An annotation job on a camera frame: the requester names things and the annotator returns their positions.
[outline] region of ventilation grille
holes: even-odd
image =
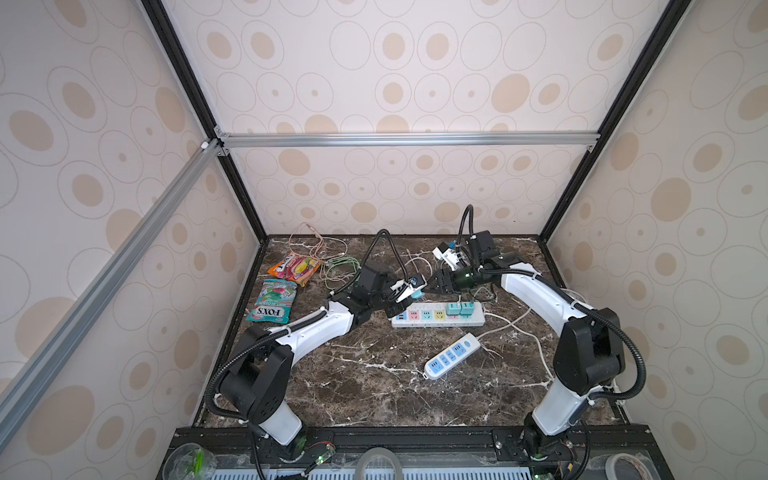
[[[301,470],[296,468],[269,469],[264,472],[266,480],[292,475]],[[474,467],[474,468],[404,468],[404,480],[531,480],[526,467]],[[255,468],[237,470],[216,470],[213,480],[259,480]],[[310,473],[308,480],[355,480],[354,468],[341,468],[334,472],[325,469]],[[390,468],[367,468],[365,480],[395,480]]]

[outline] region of power strip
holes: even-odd
[[[433,356],[424,364],[424,373],[431,380],[437,380],[453,367],[466,360],[480,348],[480,342],[471,333],[467,333],[456,343]]]
[[[449,315],[457,310],[470,314]],[[394,328],[435,326],[484,326],[485,314],[480,302],[444,303],[418,302],[398,316],[391,318]]]

